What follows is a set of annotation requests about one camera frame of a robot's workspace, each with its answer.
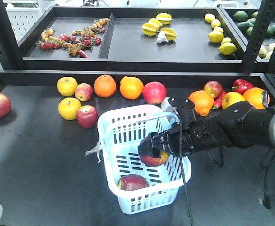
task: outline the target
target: pepper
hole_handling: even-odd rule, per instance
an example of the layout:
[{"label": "pepper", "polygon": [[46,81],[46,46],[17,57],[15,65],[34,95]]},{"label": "pepper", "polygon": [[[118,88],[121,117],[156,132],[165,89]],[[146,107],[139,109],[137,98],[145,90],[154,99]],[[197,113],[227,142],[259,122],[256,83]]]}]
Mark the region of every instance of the pepper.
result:
[{"label": "pepper", "polygon": [[78,51],[78,53],[83,58],[89,58],[89,56],[83,50],[81,50],[81,49]]},{"label": "pepper", "polygon": [[222,99],[225,96],[226,92],[225,90],[222,91],[221,95],[214,101],[212,109],[219,109],[222,104]]},{"label": "pepper", "polygon": [[246,81],[244,79],[237,79],[233,83],[232,91],[243,95],[243,93],[245,91],[247,91],[248,89],[251,89],[253,87],[255,87],[255,86],[253,84],[251,84],[249,81]]}]

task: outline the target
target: robotic arm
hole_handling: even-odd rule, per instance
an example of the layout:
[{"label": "robotic arm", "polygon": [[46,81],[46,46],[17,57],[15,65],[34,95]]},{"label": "robotic arm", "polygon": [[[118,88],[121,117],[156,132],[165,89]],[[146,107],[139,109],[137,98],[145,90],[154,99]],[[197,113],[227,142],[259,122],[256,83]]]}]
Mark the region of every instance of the robotic arm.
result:
[{"label": "robotic arm", "polygon": [[160,158],[160,151],[164,151],[179,157],[179,134],[182,156],[222,146],[275,147],[275,106],[255,109],[248,101],[241,101],[220,115],[200,120],[192,101],[170,98],[169,103],[175,107],[181,122],[173,123],[161,133],[150,133],[139,145],[139,155]]}]

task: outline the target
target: black cable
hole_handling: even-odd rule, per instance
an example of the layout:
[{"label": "black cable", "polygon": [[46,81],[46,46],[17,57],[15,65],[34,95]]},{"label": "black cable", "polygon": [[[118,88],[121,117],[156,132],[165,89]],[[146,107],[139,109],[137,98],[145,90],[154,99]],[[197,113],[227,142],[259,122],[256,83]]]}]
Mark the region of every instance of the black cable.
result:
[{"label": "black cable", "polygon": [[224,166],[224,159],[223,159],[223,148],[222,147],[219,148],[219,152],[218,153],[219,153],[219,158],[220,158],[219,162],[212,157],[210,149],[208,150],[209,157],[211,158],[211,160],[213,161],[213,163],[216,166],[218,166],[218,167],[223,167]]},{"label": "black cable", "polygon": [[184,183],[184,188],[185,188],[185,193],[186,193],[186,205],[188,208],[188,214],[189,214],[189,219],[190,219],[190,225],[194,226],[194,222],[193,222],[193,217],[192,217],[192,213],[191,213],[191,207],[190,207],[190,201],[189,201],[189,196],[188,196],[188,190],[186,187],[186,179],[185,179],[185,171],[184,171],[184,165],[183,165],[183,157],[182,157],[182,133],[183,133],[183,123],[182,120],[180,118],[179,113],[175,110],[175,113],[178,116],[179,119],[179,159],[180,159],[180,167],[181,167],[181,176],[183,178],[183,183]]},{"label": "black cable", "polygon": [[270,209],[271,208],[271,201],[270,201],[270,197],[269,197],[269,190],[268,190],[268,172],[269,169],[271,167],[271,165],[275,162],[275,149],[269,149],[267,154],[265,155],[264,159],[262,160],[262,162],[260,163],[260,167],[262,169],[265,170],[264,173],[264,183],[263,183],[263,187],[264,187],[264,200],[263,200],[263,205],[265,206],[266,209]]}]

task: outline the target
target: plastic basket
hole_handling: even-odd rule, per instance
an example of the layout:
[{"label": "plastic basket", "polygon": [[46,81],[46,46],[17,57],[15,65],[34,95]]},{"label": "plastic basket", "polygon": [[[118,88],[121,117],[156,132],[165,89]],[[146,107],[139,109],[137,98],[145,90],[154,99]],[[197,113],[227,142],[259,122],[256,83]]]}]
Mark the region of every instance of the plastic basket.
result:
[{"label": "plastic basket", "polygon": [[[177,120],[174,113],[163,112],[154,105],[139,105],[105,112],[99,117],[98,131],[103,147],[107,182],[112,193],[118,196],[120,209],[126,214],[165,206],[174,202],[183,185],[180,159],[170,156],[162,166],[149,167],[138,157],[138,145],[148,133],[169,129]],[[183,158],[186,181],[191,177],[191,164]],[[120,177],[139,174],[149,187],[123,191],[118,186]]]}]

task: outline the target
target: shelf post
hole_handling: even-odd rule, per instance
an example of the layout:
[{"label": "shelf post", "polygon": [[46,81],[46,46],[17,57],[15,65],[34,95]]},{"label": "shelf post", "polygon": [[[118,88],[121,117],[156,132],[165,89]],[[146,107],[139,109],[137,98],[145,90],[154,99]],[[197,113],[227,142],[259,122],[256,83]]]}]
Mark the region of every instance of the shelf post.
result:
[{"label": "shelf post", "polygon": [[256,23],[242,58],[242,70],[245,73],[254,72],[256,59],[274,12],[275,0],[262,0]]},{"label": "shelf post", "polygon": [[3,69],[24,69],[5,4],[0,0],[0,63]]}]

